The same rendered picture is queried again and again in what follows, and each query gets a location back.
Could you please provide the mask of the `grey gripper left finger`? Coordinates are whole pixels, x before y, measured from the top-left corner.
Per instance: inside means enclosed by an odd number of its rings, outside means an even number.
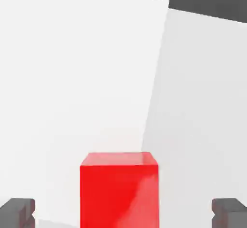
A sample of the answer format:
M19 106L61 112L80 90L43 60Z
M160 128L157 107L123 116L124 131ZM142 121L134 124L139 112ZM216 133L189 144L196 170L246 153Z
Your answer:
M35 200L11 198L0 207L0 228L35 228Z

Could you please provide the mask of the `small red cube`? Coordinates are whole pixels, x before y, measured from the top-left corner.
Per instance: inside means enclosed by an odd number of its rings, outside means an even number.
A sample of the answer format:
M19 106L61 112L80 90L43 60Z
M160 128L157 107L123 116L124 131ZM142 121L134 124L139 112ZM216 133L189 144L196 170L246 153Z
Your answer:
M150 152L91 152L80 165L80 228L160 228Z

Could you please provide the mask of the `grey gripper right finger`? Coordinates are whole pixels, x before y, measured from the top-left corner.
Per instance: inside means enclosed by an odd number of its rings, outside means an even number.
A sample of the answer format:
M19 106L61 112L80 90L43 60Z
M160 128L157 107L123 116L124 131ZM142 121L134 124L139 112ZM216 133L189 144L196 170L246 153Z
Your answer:
M212 200L212 228L247 228L247 207L236 198Z

